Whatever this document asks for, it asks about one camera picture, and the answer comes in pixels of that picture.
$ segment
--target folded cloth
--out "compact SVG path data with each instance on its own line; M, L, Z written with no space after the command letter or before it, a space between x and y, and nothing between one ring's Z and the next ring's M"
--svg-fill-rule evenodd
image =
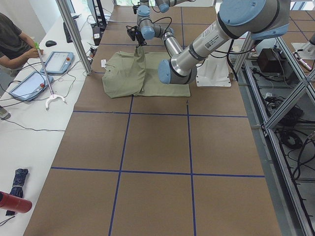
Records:
M189 97L189 85L166 85L158 79L158 64L167 53L145 53L137 47L134 54L117 52L106 63L102 78L104 91L111 98L135 96Z

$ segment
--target red bottle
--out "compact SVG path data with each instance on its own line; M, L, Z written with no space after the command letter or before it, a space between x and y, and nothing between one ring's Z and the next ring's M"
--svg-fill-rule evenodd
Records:
M0 191L0 208L19 213L26 213L31 207L31 201Z

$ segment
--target white table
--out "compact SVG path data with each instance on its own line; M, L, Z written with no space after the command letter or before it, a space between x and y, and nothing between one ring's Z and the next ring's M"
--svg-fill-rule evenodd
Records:
M77 19L77 23L79 29L81 29L84 25L80 34L82 44L87 52L90 48L90 44L88 43L94 44L94 42L91 26L87 22L85 23L86 20L87 16L81 15ZM47 48L45 47L45 42L47 40L54 40L57 42L57 45ZM67 43L65 40L63 20L61 17L58 18L56 23L44 37L40 43L40 48L44 50L44 60L48 58L52 51L73 52L74 61L71 66L80 60L73 43ZM28 62L39 62L39 59L30 59ZM37 64L34 67L38 71L41 69L40 64ZM29 66L28 68L22 70L15 80L21 81L33 71L34 69ZM85 80L86 73L84 71L85 70L80 62L72 71L70 71L70 74L75 76L76 80L73 83L69 95L65 98L67 104L63 103L61 99L54 100L50 103L50 109L47 111L45 109L46 99L41 101L32 101L29 103L20 103L14 106L6 107L7 111L11 113L11 118L9 120L22 126L34 129L65 130L72 114L73 106L77 101ZM52 88L56 94L65 96L73 80L73 77L65 75L63 76L62 82L54 82L52 84ZM15 86L16 84L11 84L7 91L10 91ZM36 99L48 98L49 95L50 92L47 88ZM18 100L10 98L12 97L8 93L5 93L0 98L0 105L7 106L19 102ZM0 227L1 236L23 235L62 137L63 132L35 132L32 130L22 129L15 124L0 120L0 191L7 193L10 192L16 169L28 169L29 174L23 188L24 198L33 203L33 207L29 212L24 214L18 213L15 218ZM7 219L5 213L6 210L0 209L0 221Z

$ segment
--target person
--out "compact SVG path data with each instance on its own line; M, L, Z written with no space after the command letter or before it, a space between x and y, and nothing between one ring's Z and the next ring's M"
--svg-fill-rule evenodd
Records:
M8 17L0 13L0 65L17 69L28 59L39 57L35 42Z

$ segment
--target computer mouse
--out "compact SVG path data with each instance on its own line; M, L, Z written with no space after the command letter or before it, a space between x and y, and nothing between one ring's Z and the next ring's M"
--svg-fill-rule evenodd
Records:
M51 46L55 46L57 43L53 40L48 40L45 45L46 47L51 47Z

